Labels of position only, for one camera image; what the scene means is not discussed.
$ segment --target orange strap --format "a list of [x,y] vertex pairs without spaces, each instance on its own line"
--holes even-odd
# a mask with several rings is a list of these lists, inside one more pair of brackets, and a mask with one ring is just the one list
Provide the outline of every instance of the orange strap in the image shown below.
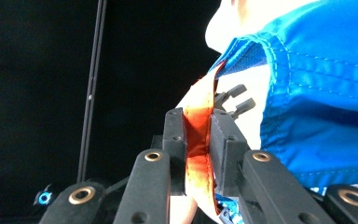
[[215,211],[213,167],[209,155],[214,78],[223,63],[193,85],[186,95],[186,195],[204,212]]

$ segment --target blue light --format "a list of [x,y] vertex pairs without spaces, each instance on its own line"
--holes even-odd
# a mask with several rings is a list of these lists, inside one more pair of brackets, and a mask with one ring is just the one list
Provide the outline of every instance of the blue light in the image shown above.
[[46,205],[50,202],[51,200],[51,193],[50,192],[43,192],[40,196],[39,196],[39,203]]

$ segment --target blue garment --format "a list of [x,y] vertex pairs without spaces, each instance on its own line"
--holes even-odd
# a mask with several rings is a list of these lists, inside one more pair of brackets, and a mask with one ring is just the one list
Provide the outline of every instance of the blue garment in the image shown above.
[[308,188],[358,184],[358,1],[319,1],[236,38],[219,77],[268,64],[260,126],[274,153]]

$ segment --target dark surface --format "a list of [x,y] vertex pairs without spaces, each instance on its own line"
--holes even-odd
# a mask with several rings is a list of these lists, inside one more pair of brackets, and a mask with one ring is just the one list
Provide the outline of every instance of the dark surface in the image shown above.
[[[87,177],[128,176],[165,113],[217,58],[219,1],[110,1]],[[76,182],[97,1],[0,1],[0,217]]]

